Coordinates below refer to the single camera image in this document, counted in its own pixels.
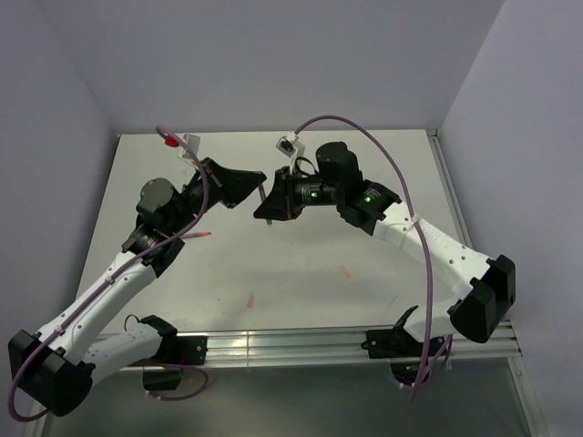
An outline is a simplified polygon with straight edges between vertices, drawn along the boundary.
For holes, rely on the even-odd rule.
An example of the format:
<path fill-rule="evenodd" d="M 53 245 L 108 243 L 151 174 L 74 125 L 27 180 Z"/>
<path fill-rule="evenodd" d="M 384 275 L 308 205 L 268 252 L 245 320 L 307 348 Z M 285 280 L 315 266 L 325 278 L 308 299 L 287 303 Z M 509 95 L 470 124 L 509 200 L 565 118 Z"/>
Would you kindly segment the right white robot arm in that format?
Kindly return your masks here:
<path fill-rule="evenodd" d="M 396 349 L 417 353 L 427 333 L 459 333 L 476 343 L 490 339 L 516 301 L 516 265 L 511 259 L 474 251 L 415 215 L 392 190 L 363 177 L 357 156 L 343 142 L 317 149 L 312 174 L 299 168 L 301 143 L 283 137 L 276 148 L 290 162 L 275 172 L 270 194 L 254 212 L 256 219 L 290 221 L 307 207 L 333 206 L 353 227 L 420 262 L 429 261 L 432 273 L 452 291 L 452 298 L 434 307 L 409 309 L 402 316 L 394 333 Z"/>

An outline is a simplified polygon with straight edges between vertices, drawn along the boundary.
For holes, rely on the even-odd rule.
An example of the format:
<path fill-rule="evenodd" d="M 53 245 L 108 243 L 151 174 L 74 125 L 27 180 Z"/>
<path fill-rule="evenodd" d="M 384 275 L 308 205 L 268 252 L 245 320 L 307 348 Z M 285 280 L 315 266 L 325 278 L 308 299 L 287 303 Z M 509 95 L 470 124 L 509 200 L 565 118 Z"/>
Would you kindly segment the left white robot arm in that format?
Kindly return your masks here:
<path fill-rule="evenodd" d="M 210 158 L 182 190 L 164 178 L 140 190 L 137 225 L 107 270 L 59 316 L 35 333 L 19 331 L 8 343 L 13 382 L 7 407 L 13 419 L 27 422 L 15 408 L 22 390 L 46 412 L 72 412 L 93 386 L 136 363 L 179 368 L 178 331 L 157 316 L 147 316 L 129 331 L 97 341 L 106 325 L 174 262 L 183 237 L 208 208 L 235 208 L 266 180 L 260 171 L 225 168 Z"/>

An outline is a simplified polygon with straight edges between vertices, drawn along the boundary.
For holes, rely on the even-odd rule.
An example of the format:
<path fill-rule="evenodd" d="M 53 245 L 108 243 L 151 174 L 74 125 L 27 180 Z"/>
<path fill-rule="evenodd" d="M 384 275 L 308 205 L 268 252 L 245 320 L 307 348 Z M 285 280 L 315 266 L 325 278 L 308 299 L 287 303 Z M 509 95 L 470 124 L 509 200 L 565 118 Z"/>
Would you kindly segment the purple highlighter pen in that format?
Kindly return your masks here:
<path fill-rule="evenodd" d="M 261 199 L 261 204 L 263 204 L 263 202 L 267 198 L 267 195 L 266 195 L 265 188 L 264 188 L 264 185 L 263 184 L 260 184 L 260 186 L 258 187 L 258 192 L 259 192 L 259 196 L 260 196 L 260 199 Z M 265 221 L 266 225 L 269 228 L 272 227 L 272 221 L 270 219 L 266 218 L 264 221 Z"/>

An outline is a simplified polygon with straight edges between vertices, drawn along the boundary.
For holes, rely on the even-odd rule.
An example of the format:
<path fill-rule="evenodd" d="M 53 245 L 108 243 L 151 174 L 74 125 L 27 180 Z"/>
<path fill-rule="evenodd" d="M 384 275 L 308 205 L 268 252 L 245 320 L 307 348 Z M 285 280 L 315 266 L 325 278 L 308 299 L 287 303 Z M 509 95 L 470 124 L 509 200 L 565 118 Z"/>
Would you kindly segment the red highlighter pen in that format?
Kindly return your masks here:
<path fill-rule="evenodd" d="M 185 234 L 182 238 L 184 239 L 197 239 L 197 238 L 204 238 L 211 236 L 212 233 L 210 231 L 199 231 L 199 232 L 192 232 Z"/>

